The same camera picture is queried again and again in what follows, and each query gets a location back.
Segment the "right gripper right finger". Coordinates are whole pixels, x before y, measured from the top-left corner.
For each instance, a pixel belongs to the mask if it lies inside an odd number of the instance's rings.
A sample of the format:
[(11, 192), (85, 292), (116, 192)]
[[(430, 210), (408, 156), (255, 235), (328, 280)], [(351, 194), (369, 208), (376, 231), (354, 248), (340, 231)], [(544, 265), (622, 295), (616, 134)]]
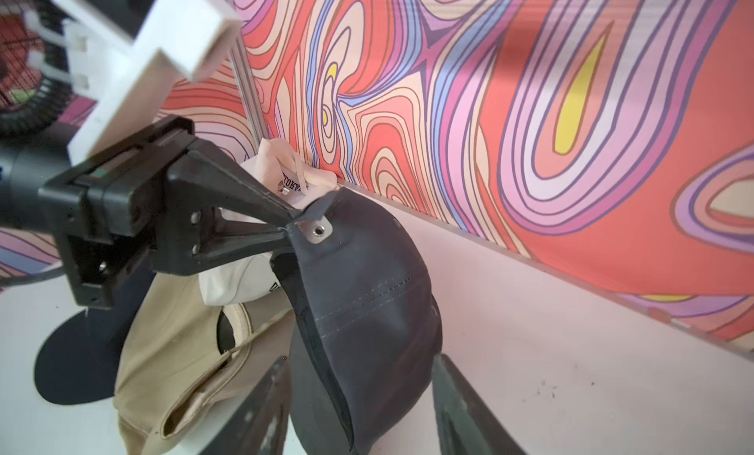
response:
[(445, 354), (433, 361), (432, 393), (443, 455), (525, 454)]

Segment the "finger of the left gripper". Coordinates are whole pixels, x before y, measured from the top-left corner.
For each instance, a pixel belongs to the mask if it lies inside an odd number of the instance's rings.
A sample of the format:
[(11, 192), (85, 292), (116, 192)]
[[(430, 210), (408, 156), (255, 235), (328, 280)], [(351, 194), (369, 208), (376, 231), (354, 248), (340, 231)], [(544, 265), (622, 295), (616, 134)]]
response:
[(167, 169), (155, 226), (156, 272), (189, 276), (290, 245), (300, 211), (208, 141), (196, 139)]

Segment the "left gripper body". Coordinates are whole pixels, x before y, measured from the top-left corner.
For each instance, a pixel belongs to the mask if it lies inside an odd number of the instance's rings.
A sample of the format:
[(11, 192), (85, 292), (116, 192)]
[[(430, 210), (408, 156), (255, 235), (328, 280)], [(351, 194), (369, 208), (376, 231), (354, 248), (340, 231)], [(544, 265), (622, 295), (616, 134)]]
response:
[(167, 167), (194, 140), (168, 116), (47, 181), (38, 191), (75, 302), (108, 310), (143, 262), (165, 209)]

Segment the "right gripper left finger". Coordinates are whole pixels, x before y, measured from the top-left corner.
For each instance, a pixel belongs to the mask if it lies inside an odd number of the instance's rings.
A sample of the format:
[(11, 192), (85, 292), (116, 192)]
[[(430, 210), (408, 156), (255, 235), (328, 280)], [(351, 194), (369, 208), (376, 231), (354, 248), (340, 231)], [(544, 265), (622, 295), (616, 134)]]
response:
[(281, 455), (292, 400), (290, 365), (278, 358), (201, 455)]

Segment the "light beige baseball cap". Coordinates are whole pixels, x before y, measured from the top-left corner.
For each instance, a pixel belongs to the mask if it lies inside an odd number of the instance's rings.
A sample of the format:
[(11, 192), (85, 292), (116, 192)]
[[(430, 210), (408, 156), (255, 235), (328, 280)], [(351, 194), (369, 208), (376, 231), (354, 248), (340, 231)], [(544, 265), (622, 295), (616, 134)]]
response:
[(280, 287), (271, 253), (249, 256), (198, 274), (203, 303), (224, 307), (258, 300)]

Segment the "tan khaki baseball cap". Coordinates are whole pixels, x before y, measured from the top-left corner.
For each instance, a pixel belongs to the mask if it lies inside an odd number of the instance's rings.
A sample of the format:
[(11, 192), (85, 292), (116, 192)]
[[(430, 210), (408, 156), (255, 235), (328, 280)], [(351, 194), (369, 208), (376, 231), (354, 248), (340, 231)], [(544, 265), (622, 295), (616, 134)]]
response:
[(155, 276), (120, 358), (114, 407), (130, 454), (165, 454), (216, 403), (253, 389), (287, 355), (285, 292), (210, 307), (196, 276)]

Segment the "cream baseball cap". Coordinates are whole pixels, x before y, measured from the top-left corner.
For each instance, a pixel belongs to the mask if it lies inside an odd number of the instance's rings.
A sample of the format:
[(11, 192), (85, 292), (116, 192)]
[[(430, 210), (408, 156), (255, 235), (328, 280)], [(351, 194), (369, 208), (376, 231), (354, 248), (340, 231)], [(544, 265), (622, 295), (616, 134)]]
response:
[(305, 163), (282, 138), (262, 139), (257, 155), (244, 161), (241, 167), (295, 209), (305, 209), (339, 188), (334, 172)]

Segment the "dark grey baseball cap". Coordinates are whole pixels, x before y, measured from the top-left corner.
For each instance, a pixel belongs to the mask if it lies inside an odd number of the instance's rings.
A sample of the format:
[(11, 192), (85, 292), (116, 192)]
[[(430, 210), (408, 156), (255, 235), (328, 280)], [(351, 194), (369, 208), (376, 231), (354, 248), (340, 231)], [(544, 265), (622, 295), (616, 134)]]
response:
[(308, 454), (366, 454), (420, 400), (443, 345), (414, 241), (384, 207), (330, 192), (271, 261), (295, 313), (291, 420)]

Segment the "black cap with white logo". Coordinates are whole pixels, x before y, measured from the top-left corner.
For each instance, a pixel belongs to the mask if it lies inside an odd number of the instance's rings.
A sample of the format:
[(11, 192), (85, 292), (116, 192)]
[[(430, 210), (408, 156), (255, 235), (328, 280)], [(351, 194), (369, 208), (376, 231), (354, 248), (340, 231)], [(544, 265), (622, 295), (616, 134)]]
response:
[(116, 290), (116, 307), (84, 309), (47, 337), (35, 359), (35, 389), (47, 402), (92, 403), (114, 396), (120, 358), (155, 273), (146, 262)]

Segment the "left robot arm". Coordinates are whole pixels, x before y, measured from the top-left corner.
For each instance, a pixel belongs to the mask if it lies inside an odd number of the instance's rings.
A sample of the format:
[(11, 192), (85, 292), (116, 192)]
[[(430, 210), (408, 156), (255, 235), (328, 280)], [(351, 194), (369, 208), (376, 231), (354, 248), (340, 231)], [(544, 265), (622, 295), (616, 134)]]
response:
[(289, 246), (298, 211), (190, 119), (158, 117), (175, 83), (222, 65), (230, 0), (2, 0), (40, 38), (41, 79), (1, 111), (1, 223), (52, 236), (82, 307), (108, 310), (149, 262), (188, 276)]

